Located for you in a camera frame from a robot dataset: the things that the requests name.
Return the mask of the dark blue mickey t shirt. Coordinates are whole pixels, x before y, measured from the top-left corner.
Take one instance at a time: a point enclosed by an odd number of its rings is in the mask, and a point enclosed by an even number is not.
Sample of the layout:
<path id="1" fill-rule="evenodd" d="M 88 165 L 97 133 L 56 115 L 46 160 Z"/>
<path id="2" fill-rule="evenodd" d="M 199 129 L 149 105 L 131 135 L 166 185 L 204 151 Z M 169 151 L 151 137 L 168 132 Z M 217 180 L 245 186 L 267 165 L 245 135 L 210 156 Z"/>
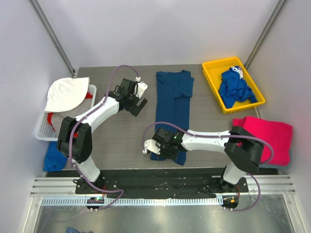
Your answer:
<path id="1" fill-rule="evenodd" d="M 189 129 L 193 82 L 194 78 L 187 70 L 156 73 L 156 122 L 168 122 L 184 130 Z"/>

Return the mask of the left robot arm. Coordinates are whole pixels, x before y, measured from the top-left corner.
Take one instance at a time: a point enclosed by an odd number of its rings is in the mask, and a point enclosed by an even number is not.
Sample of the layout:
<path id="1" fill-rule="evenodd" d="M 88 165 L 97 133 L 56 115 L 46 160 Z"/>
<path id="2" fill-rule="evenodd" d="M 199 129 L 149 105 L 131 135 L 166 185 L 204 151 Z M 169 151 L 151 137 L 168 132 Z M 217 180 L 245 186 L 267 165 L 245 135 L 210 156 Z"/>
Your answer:
<path id="1" fill-rule="evenodd" d="M 109 117 L 125 110 L 138 116 L 148 102 L 142 96 L 148 85 L 140 80 L 123 79 L 115 90 L 108 90 L 95 106 L 76 117 L 62 120 L 57 149 L 63 153 L 86 183 L 89 192 L 103 192 L 104 179 L 92 157 L 92 134 Z"/>

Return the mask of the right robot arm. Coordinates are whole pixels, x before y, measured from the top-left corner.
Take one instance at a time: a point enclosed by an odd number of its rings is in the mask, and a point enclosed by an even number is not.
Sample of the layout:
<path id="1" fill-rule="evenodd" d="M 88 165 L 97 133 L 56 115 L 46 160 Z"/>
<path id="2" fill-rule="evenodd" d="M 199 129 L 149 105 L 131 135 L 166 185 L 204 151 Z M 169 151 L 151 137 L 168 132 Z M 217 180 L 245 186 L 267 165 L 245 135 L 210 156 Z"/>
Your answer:
<path id="1" fill-rule="evenodd" d="M 235 192 L 240 179 L 246 174 L 258 172 L 264 143 L 255 139 L 242 127 L 233 127 L 230 131 L 208 133 L 192 130 L 178 130 L 173 133 L 158 128 L 152 139 L 144 142 L 145 152 L 175 159 L 180 152 L 193 150 L 213 151 L 226 154 L 231 160 L 219 180 L 207 183 L 213 193 Z"/>

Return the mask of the white t shirt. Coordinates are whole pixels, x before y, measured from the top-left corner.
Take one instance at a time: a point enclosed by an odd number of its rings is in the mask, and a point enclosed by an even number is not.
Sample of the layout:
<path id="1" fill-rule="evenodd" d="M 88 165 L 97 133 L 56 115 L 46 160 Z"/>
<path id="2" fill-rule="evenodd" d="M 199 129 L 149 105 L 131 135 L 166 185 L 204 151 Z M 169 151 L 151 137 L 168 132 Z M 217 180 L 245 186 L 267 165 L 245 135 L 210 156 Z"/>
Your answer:
<path id="1" fill-rule="evenodd" d="M 44 112 L 66 112 L 80 105 L 88 92 L 89 77 L 61 78 L 53 82 L 47 93 Z"/>

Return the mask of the yellow plastic tray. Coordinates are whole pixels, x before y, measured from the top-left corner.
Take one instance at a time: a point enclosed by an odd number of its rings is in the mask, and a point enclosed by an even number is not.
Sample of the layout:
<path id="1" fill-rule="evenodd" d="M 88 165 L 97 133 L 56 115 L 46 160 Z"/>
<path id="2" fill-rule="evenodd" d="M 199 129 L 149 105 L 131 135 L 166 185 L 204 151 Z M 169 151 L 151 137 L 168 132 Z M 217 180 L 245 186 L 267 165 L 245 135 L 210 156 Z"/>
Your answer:
<path id="1" fill-rule="evenodd" d="M 238 57 L 204 62 L 202 68 L 222 113 L 256 108 L 266 102 Z"/>

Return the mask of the royal blue t shirt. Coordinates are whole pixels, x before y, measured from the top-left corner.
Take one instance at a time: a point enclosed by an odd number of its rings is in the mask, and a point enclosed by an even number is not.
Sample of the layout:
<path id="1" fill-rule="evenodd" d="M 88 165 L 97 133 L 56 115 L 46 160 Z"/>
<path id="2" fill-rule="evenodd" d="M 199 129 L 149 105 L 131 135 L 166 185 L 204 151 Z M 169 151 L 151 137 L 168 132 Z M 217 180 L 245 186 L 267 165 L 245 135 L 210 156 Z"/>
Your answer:
<path id="1" fill-rule="evenodd" d="M 235 102 L 258 102 L 252 89 L 243 78 L 242 67 L 233 66 L 221 74 L 222 82 L 218 90 L 226 108 L 232 108 Z"/>

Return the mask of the white plastic laundry basket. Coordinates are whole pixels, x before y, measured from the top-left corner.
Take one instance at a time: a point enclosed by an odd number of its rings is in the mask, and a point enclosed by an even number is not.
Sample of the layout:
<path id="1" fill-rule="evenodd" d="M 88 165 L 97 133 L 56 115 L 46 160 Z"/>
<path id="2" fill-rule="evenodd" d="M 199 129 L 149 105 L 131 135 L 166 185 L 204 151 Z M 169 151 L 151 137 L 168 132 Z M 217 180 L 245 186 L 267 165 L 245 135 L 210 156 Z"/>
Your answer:
<path id="1" fill-rule="evenodd" d="M 97 93 L 97 87 L 93 84 L 88 85 L 88 92 L 92 95 L 92 101 L 90 108 L 94 106 L 95 97 Z M 56 132 L 54 131 L 52 125 L 47 121 L 48 113 L 42 112 L 39 122 L 35 130 L 35 138 L 42 141 L 57 141 Z"/>

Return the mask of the grey folded t shirt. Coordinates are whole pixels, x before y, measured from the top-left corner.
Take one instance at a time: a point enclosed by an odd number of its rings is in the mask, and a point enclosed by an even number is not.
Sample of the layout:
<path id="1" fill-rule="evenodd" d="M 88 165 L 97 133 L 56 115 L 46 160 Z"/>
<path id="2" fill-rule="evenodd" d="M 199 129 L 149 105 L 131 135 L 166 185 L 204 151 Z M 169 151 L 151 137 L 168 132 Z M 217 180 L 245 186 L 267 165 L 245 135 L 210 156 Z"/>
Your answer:
<path id="1" fill-rule="evenodd" d="M 291 161 L 292 161 L 292 153 L 291 150 L 289 150 L 289 163 L 286 166 L 281 166 L 281 165 L 272 165 L 272 164 L 262 164 L 259 167 L 260 168 L 273 168 L 273 169 L 288 169 L 291 165 Z"/>

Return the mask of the blue folded t shirt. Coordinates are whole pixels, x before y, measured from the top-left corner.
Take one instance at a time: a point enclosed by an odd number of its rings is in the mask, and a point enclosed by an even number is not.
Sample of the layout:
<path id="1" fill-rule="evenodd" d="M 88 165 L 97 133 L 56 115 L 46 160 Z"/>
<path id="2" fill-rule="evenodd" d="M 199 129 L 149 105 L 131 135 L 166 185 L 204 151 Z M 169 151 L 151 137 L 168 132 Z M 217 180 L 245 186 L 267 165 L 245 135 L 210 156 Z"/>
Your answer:
<path id="1" fill-rule="evenodd" d="M 67 160 L 67 157 L 57 149 L 57 142 L 51 141 L 44 158 L 43 171 L 61 171 L 66 166 Z"/>

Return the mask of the pink folded t shirt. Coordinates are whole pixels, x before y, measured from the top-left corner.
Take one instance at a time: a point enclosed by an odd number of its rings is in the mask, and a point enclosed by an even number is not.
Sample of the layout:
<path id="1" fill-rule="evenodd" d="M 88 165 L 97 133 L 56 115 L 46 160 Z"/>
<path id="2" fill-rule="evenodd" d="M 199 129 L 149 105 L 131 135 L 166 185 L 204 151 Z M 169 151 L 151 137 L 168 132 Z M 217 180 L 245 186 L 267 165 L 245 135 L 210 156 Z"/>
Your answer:
<path id="1" fill-rule="evenodd" d="M 290 163 L 289 151 L 293 135 L 293 127 L 291 125 L 253 116 L 235 118 L 232 121 L 232 125 L 243 127 L 254 137 L 262 139 L 272 146 L 274 156 L 268 162 L 269 165 L 287 166 Z"/>

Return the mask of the checkered cloth bottom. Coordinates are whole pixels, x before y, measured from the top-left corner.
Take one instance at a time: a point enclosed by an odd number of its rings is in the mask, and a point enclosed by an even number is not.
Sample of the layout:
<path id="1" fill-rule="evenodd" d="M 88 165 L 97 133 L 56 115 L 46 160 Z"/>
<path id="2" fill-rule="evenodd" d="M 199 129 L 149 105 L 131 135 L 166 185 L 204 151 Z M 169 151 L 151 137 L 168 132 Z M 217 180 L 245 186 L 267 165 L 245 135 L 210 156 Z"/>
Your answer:
<path id="1" fill-rule="evenodd" d="M 80 231 L 80 230 L 77 230 L 73 227 L 67 227 L 66 230 L 65 230 L 65 233 L 92 233 L 92 231 Z"/>

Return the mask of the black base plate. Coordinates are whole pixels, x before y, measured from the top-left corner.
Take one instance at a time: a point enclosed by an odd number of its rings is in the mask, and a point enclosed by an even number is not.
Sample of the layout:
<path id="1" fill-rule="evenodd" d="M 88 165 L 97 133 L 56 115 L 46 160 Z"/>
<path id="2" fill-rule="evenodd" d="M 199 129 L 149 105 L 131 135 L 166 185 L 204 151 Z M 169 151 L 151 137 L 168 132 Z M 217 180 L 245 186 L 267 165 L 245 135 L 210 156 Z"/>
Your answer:
<path id="1" fill-rule="evenodd" d="M 217 194 L 247 193 L 245 178 L 237 187 L 222 187 L 223 168 L 102 170 L 101 189 L 124 190 L 123 199 L 199 199 Z"/>

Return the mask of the aluminium frame post left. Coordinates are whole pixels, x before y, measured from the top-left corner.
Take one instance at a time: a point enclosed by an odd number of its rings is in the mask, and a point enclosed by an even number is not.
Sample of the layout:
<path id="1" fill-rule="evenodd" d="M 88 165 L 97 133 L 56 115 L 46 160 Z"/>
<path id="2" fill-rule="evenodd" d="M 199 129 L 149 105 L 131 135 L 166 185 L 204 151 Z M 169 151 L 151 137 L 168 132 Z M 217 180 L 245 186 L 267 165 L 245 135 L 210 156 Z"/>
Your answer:
<path id="1" fill-rule="evenodd" d="M 68 56 L 65 53 L 57 35 L 55 34 L 48 18 L 46 17 L 44 11 L 42 10 L 39 2 L 37 0 L 29 0 L 30 5 L 32 6 L 34 12 L 36 13 L 39 21 L 43 25 L 46 30 L 47 35 L 49 36 L 50 40 L 52 41 L 54 47 L 56 48 L 58 54 L 60 55 L 62 61 L 64 62 L 66 68 L 69 70 L 71 77 L 75 74 L 75 68 L 71 64 Z"/>

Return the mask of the aluminium frame post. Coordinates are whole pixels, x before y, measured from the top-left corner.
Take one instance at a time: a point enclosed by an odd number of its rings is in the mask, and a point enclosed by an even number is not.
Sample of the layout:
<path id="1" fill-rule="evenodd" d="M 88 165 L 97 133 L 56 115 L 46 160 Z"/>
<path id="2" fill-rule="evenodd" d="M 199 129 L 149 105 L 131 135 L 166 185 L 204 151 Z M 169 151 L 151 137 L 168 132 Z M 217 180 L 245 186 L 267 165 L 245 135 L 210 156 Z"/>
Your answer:
<path id="1" fill-rule="evenodd" d="M 274 7 L 271 15 L 269 16 L 260 36 L 258 37 L 252 51 L 250 52 L 244 67 L 249 69 L 251 64 L 253 63 L 256 55 L 258 54 L 260 48 L 264 44 L 265 40 L 267 39 L 269 33 L 271 32 L 273 26 L 275 25 L 277 19 L 280 17 L 282 11 L 286 7 L 288 0 L 278 0 L 276 6 Z"/>
<path id="2" fill-rule="evenodd" d="M 50 40 L 52 41 L 54 47 L 56 48 L 58 54 L 60 55 L 62 61 L 64 62 L 66 68 L 69 70 L 71 77 L 75 74 L 75 68 L 71 64 L 68 56 L 65 53 L 57 35 L 55 34 L 48 18 L 46 17 L 44 11 L 42 10 L 39 2 L 37 0 L 29 0 L 30 5 L 32 6 L 34 12 L 36 13 L 39 21 L 43 25 L 46 30 L 47 35 L 49 36 Z"/>

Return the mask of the aluminium frame post right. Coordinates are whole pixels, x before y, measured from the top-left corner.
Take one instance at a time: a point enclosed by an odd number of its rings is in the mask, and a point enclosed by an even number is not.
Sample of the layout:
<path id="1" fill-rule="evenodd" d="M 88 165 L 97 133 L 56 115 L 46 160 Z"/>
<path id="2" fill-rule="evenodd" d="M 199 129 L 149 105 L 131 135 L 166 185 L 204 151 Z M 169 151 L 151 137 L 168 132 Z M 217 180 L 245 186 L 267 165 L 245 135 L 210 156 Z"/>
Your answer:
<path id="1" fill-rule="evenodd" d="M 258 54 L 260 48 L 264 44 L 265 40 L 267 39 L 269 33 L 271 32 L 273 26 L 275 25 L 277 19 L 280 17 L 282 11 L 286 7 L 288 0 L 278 0 L 276 6 L 274 7 L 271 15 L 269 16 L 260 36 L 258 37 L 252 51 L 250 52 L 244 67 L 249 69 L 251 64 L 253 63 L 256 55 Z"/>

